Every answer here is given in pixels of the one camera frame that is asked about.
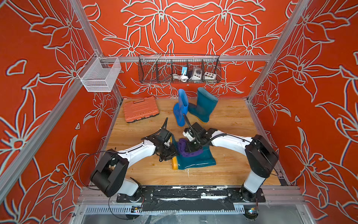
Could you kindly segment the purple cloth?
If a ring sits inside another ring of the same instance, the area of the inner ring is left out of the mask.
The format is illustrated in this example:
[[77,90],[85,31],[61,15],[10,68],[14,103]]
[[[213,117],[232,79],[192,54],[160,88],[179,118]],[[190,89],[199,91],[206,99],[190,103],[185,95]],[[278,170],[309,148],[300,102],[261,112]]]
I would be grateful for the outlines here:
[[203,149],[197,150],[195,152],[190,152],[189,141],[184,138],[179,139],[179,141],[177,142],[177,147],[178,147],[179,155],[184,158],[199,156],[204,152]]

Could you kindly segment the dark teal rubber boot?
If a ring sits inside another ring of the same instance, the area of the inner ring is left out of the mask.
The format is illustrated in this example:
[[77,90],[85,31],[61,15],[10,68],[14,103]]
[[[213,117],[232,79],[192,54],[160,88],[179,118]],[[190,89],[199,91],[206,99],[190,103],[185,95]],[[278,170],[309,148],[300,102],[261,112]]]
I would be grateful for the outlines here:
[[178,155],[172,159],[172,169],[185,170],[189,168],[204,168],[215,166],[216,160],[212,156],[210,146],[204,147],[203,150],[204,152],[201,155],[190,158],[184,158],[180,156],[178,152]]

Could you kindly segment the blue rubber boot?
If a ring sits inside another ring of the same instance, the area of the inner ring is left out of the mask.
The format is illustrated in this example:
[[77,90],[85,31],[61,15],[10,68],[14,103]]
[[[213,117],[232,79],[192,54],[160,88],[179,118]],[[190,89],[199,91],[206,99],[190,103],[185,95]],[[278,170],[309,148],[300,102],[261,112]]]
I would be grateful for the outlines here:
[[183,89],[178,90],[178,103],[174,105],[173,113],[176,118],[177,125],[183,127],[185,125],[184,114],[188,112],[188,98],[186,92]]

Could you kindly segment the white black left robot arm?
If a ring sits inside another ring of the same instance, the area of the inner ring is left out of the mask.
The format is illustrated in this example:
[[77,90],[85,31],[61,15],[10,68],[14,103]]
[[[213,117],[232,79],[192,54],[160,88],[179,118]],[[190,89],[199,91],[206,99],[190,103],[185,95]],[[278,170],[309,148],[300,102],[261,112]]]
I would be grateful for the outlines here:
[[126,174],[130,166],[152,155],[157,155],[160,162],[177,155],[177,143],[170,131],[161,128],[131,148],[105,151],[92,172],[90,181],[107,197],[121,194],[137,201],[142,193],[142,185],[133,178],[127,179]]

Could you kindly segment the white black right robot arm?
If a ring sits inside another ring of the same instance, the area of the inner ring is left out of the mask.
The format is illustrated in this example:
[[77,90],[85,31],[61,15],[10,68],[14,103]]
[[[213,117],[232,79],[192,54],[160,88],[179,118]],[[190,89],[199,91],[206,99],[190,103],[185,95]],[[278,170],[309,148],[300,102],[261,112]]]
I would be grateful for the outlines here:
[[279,156],[261,135],[242,137],[211,128],[205,130],[198,123],[187,127],[183,135],[190,149],[206,146],[223,147],[246,156],[251,172],[243,184],[243,191],[255,194],[276,166]]

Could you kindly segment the orange plastic tool case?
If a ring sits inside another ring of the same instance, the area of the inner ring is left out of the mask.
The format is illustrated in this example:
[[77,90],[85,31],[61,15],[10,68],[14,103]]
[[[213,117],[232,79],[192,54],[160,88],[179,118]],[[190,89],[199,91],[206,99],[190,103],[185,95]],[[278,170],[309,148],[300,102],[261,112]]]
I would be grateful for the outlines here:
[[147,97],[123,105],[124,118],[127,123],[136,122],[159,115],[155,97]]

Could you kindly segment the white dotted box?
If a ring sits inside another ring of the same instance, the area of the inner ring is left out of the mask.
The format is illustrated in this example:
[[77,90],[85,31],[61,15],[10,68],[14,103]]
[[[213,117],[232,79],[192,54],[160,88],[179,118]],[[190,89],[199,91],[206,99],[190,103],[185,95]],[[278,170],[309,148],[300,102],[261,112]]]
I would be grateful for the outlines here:
[[216,81],[216,74],[215,73],[210,73],[210,72],[205,72],[204,73],[204,80],[206,82],[215,82]]

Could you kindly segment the white grey round device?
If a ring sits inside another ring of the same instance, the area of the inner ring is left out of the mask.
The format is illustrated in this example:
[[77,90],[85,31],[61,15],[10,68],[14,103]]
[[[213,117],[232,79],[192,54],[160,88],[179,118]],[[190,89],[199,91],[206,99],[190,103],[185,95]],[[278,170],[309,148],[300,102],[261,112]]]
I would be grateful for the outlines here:
[[200,81],[202,79],[202,69],[198,67],[194,67],[192,70],[191,77],[189,80],[191,81]]

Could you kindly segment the blue white small box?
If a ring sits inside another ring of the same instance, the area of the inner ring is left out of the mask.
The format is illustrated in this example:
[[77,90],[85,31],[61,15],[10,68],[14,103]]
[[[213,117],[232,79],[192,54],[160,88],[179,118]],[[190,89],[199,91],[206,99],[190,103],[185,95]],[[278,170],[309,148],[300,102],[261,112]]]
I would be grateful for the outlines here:
[[187,68],[186,66],[183,66],[183,67],[182,67],[182,70],[181,70],[181,75],[182,75],[182,76],[187,76],[187,69],[188,69],[188,68]]

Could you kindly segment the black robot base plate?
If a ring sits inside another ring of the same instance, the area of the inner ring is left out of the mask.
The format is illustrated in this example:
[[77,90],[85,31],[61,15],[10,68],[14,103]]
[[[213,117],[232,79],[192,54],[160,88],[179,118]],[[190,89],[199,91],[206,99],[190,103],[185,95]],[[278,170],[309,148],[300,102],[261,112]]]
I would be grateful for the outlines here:
[[240,186],[169,186],[169,185],[146,185],[138,189],[133,196],[118,194],[117,202],[151,203],[154,200],[196,200],[196,199],[230,199],[232,202],[266,202],[263,190],[258,189],[255,196],[244,196]]

